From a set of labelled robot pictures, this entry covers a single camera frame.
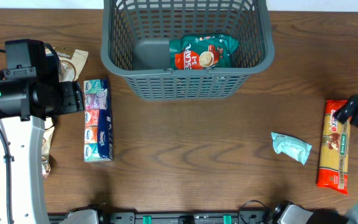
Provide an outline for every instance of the wooden table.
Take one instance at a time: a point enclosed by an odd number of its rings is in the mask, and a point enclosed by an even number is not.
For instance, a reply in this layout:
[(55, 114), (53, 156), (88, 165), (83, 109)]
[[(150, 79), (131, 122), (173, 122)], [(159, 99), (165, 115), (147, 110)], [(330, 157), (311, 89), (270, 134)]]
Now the wooden table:
[[(250, 199), (351, 208), (358, 201), (358, 129), (351, 131), (350, 196), (315, 183), (325, 100), (358, 93), (358, 13), (270, 16), (275, 61), (234, 96), (148, 102), (103, 66), (102, 11), (0, 10), (0, 48), (30, 38), (86, 50), (79, 81), (108, 77), (112, 84), (114, 162), (84, 163), (84, 114), (60, 119), (45, 181), (48, 212), (103, 202), (139, 212), (237, 210)], [(277, 155), (271, 131), (310, 143), (306, 165)]]

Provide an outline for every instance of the brown paper packet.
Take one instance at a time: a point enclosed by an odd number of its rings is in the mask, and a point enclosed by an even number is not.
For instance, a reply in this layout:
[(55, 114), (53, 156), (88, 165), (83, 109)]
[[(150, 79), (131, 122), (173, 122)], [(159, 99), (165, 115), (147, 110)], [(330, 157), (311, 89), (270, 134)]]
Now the brown paper packet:
[[(69, 47), (55, 47), (54, 49), (59, 56), (60, 66), (62, 68), (62, 72), (59, 74), (59, 81), (77, 80), (88, 58), (88, 52)], [(50, 54), (51, 52), (45, 49), (45, 53)], [(47, 130), (45, 130), (44, 138), (42, 139), (42, 176), (44, 179), (48, 177), (51, 168), (49, 164), (49, 151), (53, 131), (55, 130), (51, 118), (46, 119), (45, 129)]]

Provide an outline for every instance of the gray plastic basket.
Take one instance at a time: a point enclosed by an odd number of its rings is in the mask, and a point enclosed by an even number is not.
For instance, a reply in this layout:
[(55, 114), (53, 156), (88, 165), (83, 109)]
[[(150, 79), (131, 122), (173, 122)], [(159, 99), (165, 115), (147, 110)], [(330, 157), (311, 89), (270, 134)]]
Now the gray plastic basket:
[[(239, 40), (232, 68), (169, 68), (170, 39), (217, 33)], [(273, 58), (265, 0), (104, 0), (101, 59), (143, 99), (230, 96)]]

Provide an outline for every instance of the green clip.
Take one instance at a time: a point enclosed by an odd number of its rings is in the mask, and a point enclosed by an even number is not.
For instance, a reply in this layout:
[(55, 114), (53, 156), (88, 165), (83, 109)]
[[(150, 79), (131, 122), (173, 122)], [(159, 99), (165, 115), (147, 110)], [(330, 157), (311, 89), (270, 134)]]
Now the green clip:
[(143, 224), (152, 224), (152, 217), (147, 216), (147, 217), (143, 217)]
[(231, 215), (223, 216), (223, 224), (231, 224)]

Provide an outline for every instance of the san remo pasta package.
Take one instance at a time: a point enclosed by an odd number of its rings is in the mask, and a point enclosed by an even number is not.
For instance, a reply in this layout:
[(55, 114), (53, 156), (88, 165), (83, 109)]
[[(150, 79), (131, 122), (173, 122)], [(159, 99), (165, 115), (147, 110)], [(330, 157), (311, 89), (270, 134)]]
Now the san remo pasta package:
[(324, 116), (318, 167), (318, 187), (330, 187), (347, 195), (347, 166), (349, 159), (350, 120), (341, 124), (334, 113), (346, 104), (346, 100), (328, 100)]

